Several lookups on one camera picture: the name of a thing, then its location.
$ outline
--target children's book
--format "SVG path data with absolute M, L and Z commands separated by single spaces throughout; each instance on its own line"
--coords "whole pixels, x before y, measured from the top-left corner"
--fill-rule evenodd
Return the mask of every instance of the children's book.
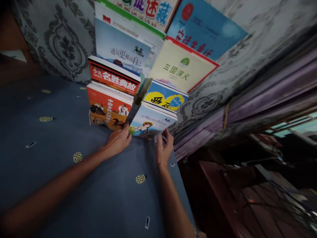
M 114 63 L 89 56 L 91 78 L 102 84 L 134 96 L 140 85 L 140 77 Z
M 179 0 L 109 0 L 109 2 L 158 30 L 166 32 Z
M 149 78 L 190 92 L 218 67 L 216 62 L 167 36 Z
M 140 74 L 141 85 L 139 89 L 141 89 L 145 79 L 149 76 L 159 52 L 162 49 L 166 37 L 165 33 L 160 32 L 153 26 L 129 14 L 107 0 L 99 0 L 99 2 L 95 2 L 95 9 L 95 16 L 99 20 L 102 20 L 151 46 L 151 52 Z
M 151 46 L 98 18 L 95 18 L 95 31 L 97 57 L 140 76 Z
M 142 101 L 130 124 L 129 133 L 142 138 L 152 138 L 176 121 L 176 112 Z
M 217 60 L 247 32 L 204 0 L 182 0 L 167 35 Z
M 188 94 L 158 80 L 152 80 L 144 101 L 176 111 L 188 99 Z
M 87 92 L 92 124 L 96 124 L 93 122 L 96 118 L 112 130 L 124 126 L 133 104 L 132 96 L 96 82 L 87 85 Z

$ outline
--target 名胜典故 book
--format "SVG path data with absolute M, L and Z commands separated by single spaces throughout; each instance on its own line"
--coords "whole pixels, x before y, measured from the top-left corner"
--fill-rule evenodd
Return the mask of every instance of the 名胜典故 book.
M 111 88 L 134 96 L 140 85 L 140 77 L 96 56 L 89 56 L 91 78 Z

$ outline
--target green circular logo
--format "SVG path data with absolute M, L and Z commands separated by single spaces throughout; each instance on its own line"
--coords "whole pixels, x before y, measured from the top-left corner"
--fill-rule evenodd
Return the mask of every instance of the green circular logo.
M 179 66 L 181 66 L 182 68 L 186 67 L 187 65 L 189 65 L 189 58 L 183 58 L 179 64 Z

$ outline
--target hand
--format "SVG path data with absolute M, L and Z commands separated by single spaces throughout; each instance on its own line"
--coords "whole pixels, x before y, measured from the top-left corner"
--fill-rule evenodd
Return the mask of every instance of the hand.
M 107 158 L 110 158 L 127 148 L 131 139 L 132 135 L 129 135 L 129 123 L 126 123 L 123 129 L 111 133 L 107 143 L 101 150 L 105 150 L 107 152 Z
M 164 139 L 165 145 L 163 145 L 162 136 L 158 136 L 158 146 L 156 148 L 156 164 L 159 167 L 167 169 L 168 159 L 174 149 L 174 137 L 169 133 L 167 128 L 163 131 L 163 136 L 167 139 L 167 141 Z

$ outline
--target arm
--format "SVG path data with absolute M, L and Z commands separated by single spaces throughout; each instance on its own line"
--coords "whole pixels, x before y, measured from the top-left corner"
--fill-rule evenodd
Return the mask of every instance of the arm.
M 129 145 L 132 136 L 128 134 L 128 128 L 129 124 L 126 124 L 123 130 L 113 132 L 99 151 L 56 176 L 4 214 L 0 219 L 4 235 L 30 235 L 96 167 Z
M 195 232 L 177 193 L 172 177 L 168 171 L 168 159 L 174 149 L 174 138 L 167 129 L 163 132 L 167 142 L 163 146 L 162 137 L 158 136 L 156 162 L 160 173 L 161 188 L 165 203 L 167 221 L 173 232 L 171 237 L 195 238 Z

